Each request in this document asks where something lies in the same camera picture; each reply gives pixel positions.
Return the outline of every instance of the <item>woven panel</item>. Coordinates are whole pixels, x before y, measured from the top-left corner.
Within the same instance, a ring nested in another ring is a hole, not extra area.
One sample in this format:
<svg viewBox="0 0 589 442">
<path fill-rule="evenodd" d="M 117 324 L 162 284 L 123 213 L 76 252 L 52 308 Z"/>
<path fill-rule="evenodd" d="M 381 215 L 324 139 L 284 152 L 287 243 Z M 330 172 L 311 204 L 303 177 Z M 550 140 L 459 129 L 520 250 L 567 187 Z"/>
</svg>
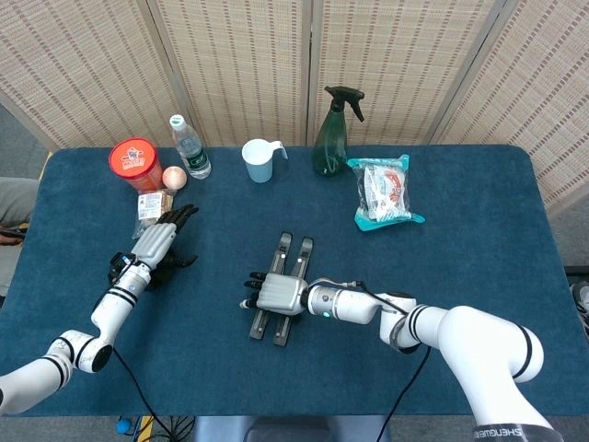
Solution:
<svg viewBox="0 0 589 442">
<path fill-rule="evenodd" d="M 134 0 L 6 0 L 0 88 L 59 147 L 171 145 L 178 104 Z"/>
<path fill-rule="evenodd" d="M 507 143 L 551 207 L 589 181 L 589 2 L 522 0 L 440 143 Z"/>
<path fill-rule="evenodd" d="M 298 0 L 157 1 L 207 145 L 304 143 Z"/>
<path fill-rule="evenodd" d="M 433 117 L 493 4 L 324 0 L 315 133 L 331 99 L 323 87 L 341 85 L 365 93 L 365 122 L 346 111 L 349 143 L 426 141 Z"/>
</svg>

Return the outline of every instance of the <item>robotic arm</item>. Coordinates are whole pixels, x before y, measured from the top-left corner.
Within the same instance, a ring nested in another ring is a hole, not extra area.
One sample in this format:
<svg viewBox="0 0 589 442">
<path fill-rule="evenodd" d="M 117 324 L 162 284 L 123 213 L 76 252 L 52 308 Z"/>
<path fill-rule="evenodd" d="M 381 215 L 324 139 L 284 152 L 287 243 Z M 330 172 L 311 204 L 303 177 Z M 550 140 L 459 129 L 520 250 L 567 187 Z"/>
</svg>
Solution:
<svg viewBox="0 0 589 442">
<path fill-rule="evenodd" d="M 254 274 L 264 282 L 257 295 L 240 304 L 242 308 L 290 315 L 306 309 L 357 324 L 367 324 L 380 310 L 379 335 L 384 343 L 404 354 L 421 343 L 440 350 L 477 421 L 475 440 L 562 442 L 515 386 L 533 379 L 544 362 L 542 344 L 529 329 L 471 307 L 446 310 L 417 305 L 403 294 L 346 289 L 364 285 L 359 281 L 340 284 L 321 278 L 308 285 L 293 276 Z"/>
<path fill-rule="evenodd" d="M 169 258 L 168 251 L 186 220 L 197 211 L 189 204 L 163 214 L 139 238 L 131 253 L 115 256 L 121 266 L 90 316 L 98 327 L 98 337 L 66 331 L 52 342 L 45 356 L 0 377 L 0 415 L 25 412 L 51 396 L 69 382 L 74 368 L 97 373 L 107 364 L 119 329 L 158 264 L 184 267 L 196 260 L 192 256 L 179 262 Z"/>
</svg>

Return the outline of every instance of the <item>plastic bag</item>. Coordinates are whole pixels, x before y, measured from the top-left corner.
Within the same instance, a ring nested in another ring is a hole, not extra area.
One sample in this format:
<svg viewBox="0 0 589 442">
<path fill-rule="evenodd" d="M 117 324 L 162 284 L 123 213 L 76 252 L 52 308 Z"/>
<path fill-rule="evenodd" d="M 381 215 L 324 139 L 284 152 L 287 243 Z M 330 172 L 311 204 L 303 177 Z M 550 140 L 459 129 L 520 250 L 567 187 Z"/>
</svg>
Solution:
<svg viewBox="0 0 589 442">
<path fill-rule="evenodd" d="M 409 211 L 407 172 L 409 155 L 399 158 L 353 158 L 348 160 L 358 179 L 360 207 L 354 220 L 363 230 L 425 218 Z"/>
<path fill-rule="evenodd" d="M 154 192 L 139 192 L 139 196 L 137 197 L 135 230 L 131 238 L 140 238 L 145 230 L 155 224 L 162 214 L 172 210 L 174 193 L 170 189 Z"/>
</svg>

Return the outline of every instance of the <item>blue tablecloth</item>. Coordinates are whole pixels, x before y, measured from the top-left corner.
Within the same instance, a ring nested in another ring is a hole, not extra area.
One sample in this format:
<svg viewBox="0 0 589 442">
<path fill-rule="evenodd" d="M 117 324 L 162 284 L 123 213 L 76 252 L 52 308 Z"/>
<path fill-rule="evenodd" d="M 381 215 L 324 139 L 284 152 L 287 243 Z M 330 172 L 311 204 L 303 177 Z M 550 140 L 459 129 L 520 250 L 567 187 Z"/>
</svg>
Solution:
<svg viewBox="0 0 589 442">
<path fill-rule="evenodd" d="M 406 223 L 361 232 L 350 171 L 332 179 L 311 168 L 311 150 L 289 148 L 274 177 L 255 184 L 239 150 L 210 149 L 212 175 L 190 179 L 175 206 L 201 207 L 176 243 L 199 260 L 141 297 L 116 346 L 161 414 L 386 413 L 422 359 L 400 355 L 368 326 L 306 314 L 285 348 L 249 339 L 253 311 L 239 301 L 248 273 L 266 270 L 283 230 L 315 239 L 308 279 L 363 279 L 442 308 L 467 304 L 533 330 L 545 349 L 540 375 L 521 386 L 543 413 L 589 413 L 589 354 L 576 318 L 528 156 L 505 145 L 367 146 L 350 155 L 411 155 Z M 96 333 L 90 313 L 107 286 L 110 257 L 133 246 L 136 192 L 109 170 L 107 149 L 70 149 L 49 162 L 5 306 L 0 373 L 43 355 L 69 329 Z M 180 164 L 160 150 L 164 166 Z M 287 263 L 287 272 L 294 257 Z M 405 414 L 470 413 L 436 351 L 399 408 Z M 29 415 L 144 413 L 112 358 Z"/>
</svg>

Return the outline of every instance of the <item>green spray bottle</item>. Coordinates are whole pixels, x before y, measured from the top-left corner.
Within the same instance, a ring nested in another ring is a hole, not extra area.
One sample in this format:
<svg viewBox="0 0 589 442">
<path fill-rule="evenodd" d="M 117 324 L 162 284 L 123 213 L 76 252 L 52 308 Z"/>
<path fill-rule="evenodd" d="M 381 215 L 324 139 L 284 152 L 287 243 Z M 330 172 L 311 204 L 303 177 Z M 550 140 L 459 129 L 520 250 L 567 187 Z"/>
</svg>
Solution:
<svg viewBox="0 0 589 442">
<path fill-rule="evenodd" d="M 360 110 L 360 100 L 364 98 L 364 93 L 344 86 L 326 86 L 325 90 L 331 94 L 333 100 L 328 116 L 319 130 L 315 147 L 313 147 L 313 169 L 319 175 L 332 177 L 340 173 L 348 160 L 346 155 L 348 135 L 343 116 L 345 103 L 346 101 L 350 103 L 358 120 L 363 122 L 364 116 Z"/>
</svg>

